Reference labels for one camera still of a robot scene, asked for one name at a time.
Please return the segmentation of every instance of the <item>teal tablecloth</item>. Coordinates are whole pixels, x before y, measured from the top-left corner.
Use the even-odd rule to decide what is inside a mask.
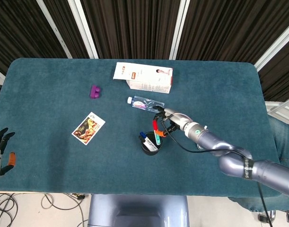
[[[112,80],[116,62],[174,68],[170,94],[129,89]],[[90,99],[93,84],[102,88]],[[0,129],[16,135],[17,166],[0,178],[0,190],[257,196],[255,182],[224,175],[211,154],[190,154],[166,138],[155,156],[140,148],[140,131],[154,114],[132,108],[128,96],[164,102],[254,159],[278,162],[256,69],[249,63],[168,60],[18,59],[0,93]],[[71,135],[90,113],[105,120],[87,146]],[[196,149],[181,131],[173,134]],[[263,188],[265,196],[278,195]]]

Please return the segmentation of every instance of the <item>purple block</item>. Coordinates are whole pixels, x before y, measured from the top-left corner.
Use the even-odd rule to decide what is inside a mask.
[[[100,87],[97,87],[96,85],[93,85],[91,88],[90,97],[91,98],[99,98],[99,92],[101,91]]]

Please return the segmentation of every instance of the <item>white bottle cap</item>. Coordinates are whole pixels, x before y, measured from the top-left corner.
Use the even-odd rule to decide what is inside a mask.
[[[132,100],[132,99],[133,99],[132,97],[128,97],[127,103],[128,103],[128,104],[131,104],[131,100]]]

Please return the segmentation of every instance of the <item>card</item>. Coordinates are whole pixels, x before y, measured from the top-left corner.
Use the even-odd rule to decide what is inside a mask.
[[[99,129],[104,125],[105,121],[91,112],[84,121],[72,133],[80,142],[87,145],[96,135]]]

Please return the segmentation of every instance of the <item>black curtain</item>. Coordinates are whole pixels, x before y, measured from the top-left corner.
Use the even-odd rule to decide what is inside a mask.
[[[21,57],[67,56],[35,0],[0,0],[0,72]]]
[[[44,0],[73,58],[89,58],[68,0]]]
[[[289,42],[259,71],[266,101],[289,99]]]
[[[179,60],[256,63],[289,26],[289,0],[191,0]]]
[[[81,2],[100,58],[169,58],[180,0]]]

